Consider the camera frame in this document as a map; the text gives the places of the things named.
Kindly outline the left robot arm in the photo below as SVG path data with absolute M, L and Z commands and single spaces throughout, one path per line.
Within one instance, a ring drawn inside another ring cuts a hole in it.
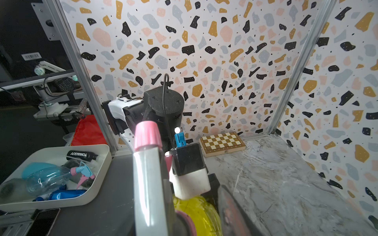
M 160 133 L 162 150 L 166 153 L 169 181 L 174 195 L 181 200 L 202 196 L 218 209 L 217 190 L 220 183 L 208 172 L 202 147 L 185 138 L 181 128 L 185 101 L 171 90 L 172 81 L 164 75 L 160 87 L 147 90 L 142 98 L 127 93 L 103 102 L 106 117 L 115 135 L 136 151 L 136 128 L 141 122 L 154 122 Z

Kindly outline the yellow spray bottle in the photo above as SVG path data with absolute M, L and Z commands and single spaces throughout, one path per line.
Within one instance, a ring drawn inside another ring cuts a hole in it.
M 222 236 L 221 220 L 215 207 L 204 197 L 181 200 L 173 196 L 174 207 L 186 213 L 194 222 L 198 236 Z

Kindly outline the grey pink spray nozzle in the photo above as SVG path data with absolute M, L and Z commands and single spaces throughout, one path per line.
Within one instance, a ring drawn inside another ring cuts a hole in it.
M 135 232 L 138 236 L 195 236 L 192 219 L 176 211 L 158 125 L 136 126 L 133 153 Z

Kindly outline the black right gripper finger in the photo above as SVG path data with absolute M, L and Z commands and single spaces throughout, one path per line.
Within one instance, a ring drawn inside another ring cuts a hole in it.
M 218 211 L 224 236 L 262 236 L 225 185 L 218 188 Z

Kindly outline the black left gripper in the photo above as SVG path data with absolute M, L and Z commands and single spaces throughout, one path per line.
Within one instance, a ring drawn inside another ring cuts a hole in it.
M 210 183 L 210 191 L 206 193 L 206 201 L 213 205 L 215 210 L 219 212 L 218 208 L 218 189 L 220 187 L 220 182 L 216 176 L 216 174 L 209 174 L 208 175 L 209 183 Z

